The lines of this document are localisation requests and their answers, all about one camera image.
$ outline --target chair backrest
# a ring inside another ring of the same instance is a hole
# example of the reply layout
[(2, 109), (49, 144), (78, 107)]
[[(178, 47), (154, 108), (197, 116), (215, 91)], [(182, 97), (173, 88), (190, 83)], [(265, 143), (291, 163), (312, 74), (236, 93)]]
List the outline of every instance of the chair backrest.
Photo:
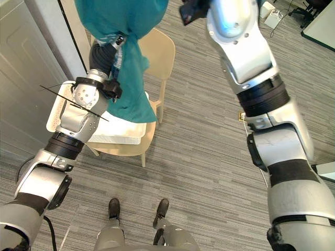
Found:
[(149, 75), (160, 79), (168, 79), (172, 72), (175, 56), (175, 46), (171, 38), (153, 28), (138, 41), (142, 55), (149, 59)]

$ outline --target chair seat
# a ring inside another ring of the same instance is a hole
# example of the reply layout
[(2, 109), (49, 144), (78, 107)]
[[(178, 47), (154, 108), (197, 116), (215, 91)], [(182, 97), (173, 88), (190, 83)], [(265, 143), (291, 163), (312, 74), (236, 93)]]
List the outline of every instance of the chair seat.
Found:
[[(153, 111), (157, 114), (157, 107), (155, 102), (149, 101)], [(110, 143), (94, 143), (87, 142), (86, 145), (99, 152), (108, 153), (119, 156), (136, 156), (144, 153), (150, 146), (155, 133), (156, 121), (147, 123), (146, 133), (141, 138), (141, 143), (138, 145), (127, 145), (127, 144), (110, 144)]]

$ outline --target black office chair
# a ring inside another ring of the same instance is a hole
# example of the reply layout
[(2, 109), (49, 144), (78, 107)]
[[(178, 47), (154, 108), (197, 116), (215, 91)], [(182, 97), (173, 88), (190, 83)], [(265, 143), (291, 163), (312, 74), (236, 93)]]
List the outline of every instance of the black office chair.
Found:
[(317, 15), (327, 7), (331, 0), (306, 0), (306, 2), (308, 3), (306, 9), (298, 7), (288, 13), (289, 16), (292, 15), (292, 13), (304, 16), (304, 23), (300, 25), (300, 28), (302, 29), (309, 25), (314, 20), (314, 18), (316, 18)]

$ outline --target white wall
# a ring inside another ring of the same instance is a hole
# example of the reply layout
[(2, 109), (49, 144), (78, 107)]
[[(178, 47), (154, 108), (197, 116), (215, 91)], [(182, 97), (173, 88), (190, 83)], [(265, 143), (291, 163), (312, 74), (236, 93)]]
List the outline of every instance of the white wall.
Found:
[(25, 2), (68, 79), (74, 80), (78, 76), (85, 76), (84, 66), (58, 2), (56, 0), (25, 0)]

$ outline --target black shoe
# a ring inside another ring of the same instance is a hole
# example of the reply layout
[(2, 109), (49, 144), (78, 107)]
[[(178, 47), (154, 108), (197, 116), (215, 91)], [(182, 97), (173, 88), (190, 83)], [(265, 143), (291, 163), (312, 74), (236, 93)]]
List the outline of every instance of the black shoe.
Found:
[(112, 198), (108, 206), (109, 218), (120, 219), (120, 202), (117, 198)]
[(156, 217), (152, 223), (153, 228), (155, 228), (157, 226), (157, 221), (158, 218), (164, 218), (166, 215), (166, 212), (169, 209), (169, 201), (168, 199), (162, 199), (161, 202), (159, 202), (158, 208), (157, 208), (157, 213), (156, 213)]

